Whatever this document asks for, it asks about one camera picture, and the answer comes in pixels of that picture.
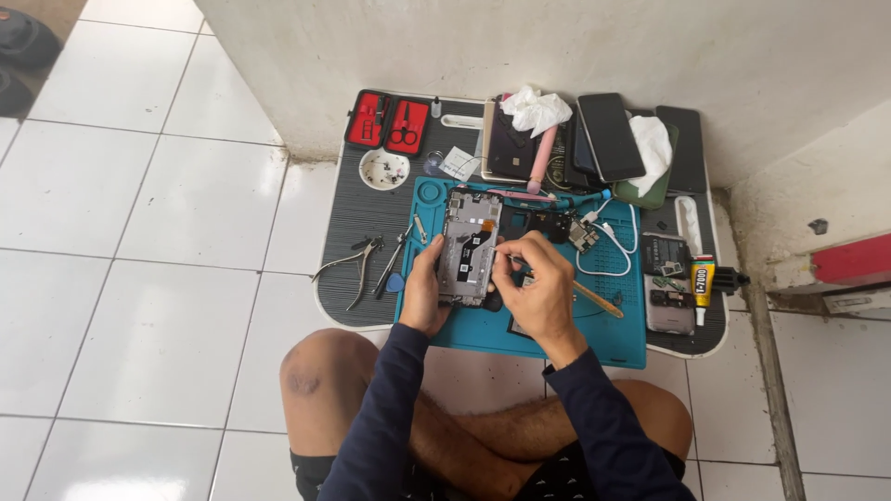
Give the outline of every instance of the sticker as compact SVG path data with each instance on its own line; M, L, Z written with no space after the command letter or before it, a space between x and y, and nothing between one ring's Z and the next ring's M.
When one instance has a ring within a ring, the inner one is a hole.
M452 146L452 150L445 156L443 163L439 165L439 170L451 177L467 181L473 172L477 170L480 162L481 159L471 156L457 146Z

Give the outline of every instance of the hand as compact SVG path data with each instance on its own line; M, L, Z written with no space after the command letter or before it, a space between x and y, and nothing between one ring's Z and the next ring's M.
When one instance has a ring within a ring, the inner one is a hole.
M576 269L541 232L532 231L519 240L495 247L492 281L501 292L504 306L517 323L541 345L544 352L561 369L586 349L584 336L572 321L572 281ZM522 258L535 270L535 282L518 287L511 272L520 269L509 256Z
M446 322L452 307L439 306L439 281L437 270L433 268L443 250L443 235L438 234L433 242L414 259L412 273L405 281L405 304L399 315L399 323L417 329L432 338Z

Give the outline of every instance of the right hand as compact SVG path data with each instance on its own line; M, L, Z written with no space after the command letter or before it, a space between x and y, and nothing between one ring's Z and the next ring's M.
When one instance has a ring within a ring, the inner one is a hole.
M504 306L517 323L561 369L588 349L584 336L572 321L572 281L576 269L541 232L532 231L519 240L495 247L492 281L504 300ZM511 272L519 264L508 256L525 260L535 270L535 282L518 287Z

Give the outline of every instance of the left hand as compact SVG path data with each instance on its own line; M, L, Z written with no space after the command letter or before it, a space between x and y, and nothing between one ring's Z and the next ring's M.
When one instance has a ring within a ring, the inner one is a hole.
M405 304L399 323L417 329L432 338L446 322L452 311L450 306L439 306L439 281L434 269L439 253L443 250L443 235L438 234L433 242L414 259L412 273L405 281Z

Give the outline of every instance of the small white dish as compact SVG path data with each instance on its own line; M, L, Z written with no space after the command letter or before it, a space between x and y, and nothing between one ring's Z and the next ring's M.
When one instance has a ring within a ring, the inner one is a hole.
M410 168L406 157L379 148L368 151L359 161L359 176L371 188L386 192L402 185Z

